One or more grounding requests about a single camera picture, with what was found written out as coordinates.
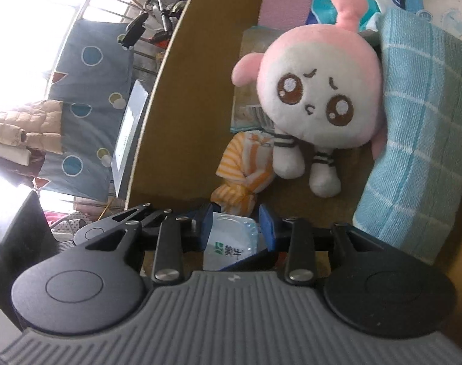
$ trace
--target plush toy eye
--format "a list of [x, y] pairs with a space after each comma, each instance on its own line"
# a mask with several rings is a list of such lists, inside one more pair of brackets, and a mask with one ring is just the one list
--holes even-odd
[[347, 96], [332, 96], [327, 103], [325, 114], [327, 120], [334, 126], [346, 126], [353, 119], [353, 103]]
[[283, 103], [297, 104], [302, 99], [302, 81], [294, 74], [285, 74], [278, 81], [277, 93]]

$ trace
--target barcode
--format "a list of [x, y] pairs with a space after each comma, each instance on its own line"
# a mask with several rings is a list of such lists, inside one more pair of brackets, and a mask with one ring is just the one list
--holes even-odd
[[259, 104], [246, 106], [245, 108], [247, 114], [251, 116], [257, 123], [259, 123], [262, 129], [273, 132], [273, 121], [268, 117], [267, 114], [264, 113], [262, 107]]

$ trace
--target orange and white striped towel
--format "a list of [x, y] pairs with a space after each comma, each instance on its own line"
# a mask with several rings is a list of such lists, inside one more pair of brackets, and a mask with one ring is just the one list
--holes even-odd
[[273, 136], [259, 130], [236, 134], [224, 151], [216, 174], [225, 182], [211, 195], [221, 212], [248, 217], [256, 194], [275, 178]]

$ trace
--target cardboard box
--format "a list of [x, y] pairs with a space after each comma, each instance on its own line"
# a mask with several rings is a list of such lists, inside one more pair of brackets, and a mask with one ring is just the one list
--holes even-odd
[[[261, 0], [189, 0], [152, 92], [134, 162], [127, 206], [190, 208], [208, 201], [220, 185], [215, 175], [232, 138], [231, 71], [242, 33], [256, 25]], [[312, 158], [312, 148], [305, 146]], [[373, 166], [368, 145], [337, 153], [343, 189], [332, 199], [315, 197], [308, 174], [276, 179], [259, 194], [281, 215], [307, 217], [316, 226], [351, 221]], [[456, 285], [459, 305], [446, 332], [462, 345], [462, 203], [456, 226], [439, 256]]]

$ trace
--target metal bolt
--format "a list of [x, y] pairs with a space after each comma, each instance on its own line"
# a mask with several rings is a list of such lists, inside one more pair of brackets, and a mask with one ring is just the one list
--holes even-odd
[[293, 281], [305, 282], [305, 281], [312, 280], [312, 277], [314, 277], [314, 274], [308, 269], [295, 269], [295, 270], [292, 270], [288, 276]]
[[155, 273], [155, 278], [160, 281], [174, 281], [180, 277], [180, 273], [175, 269], [162, 269]]

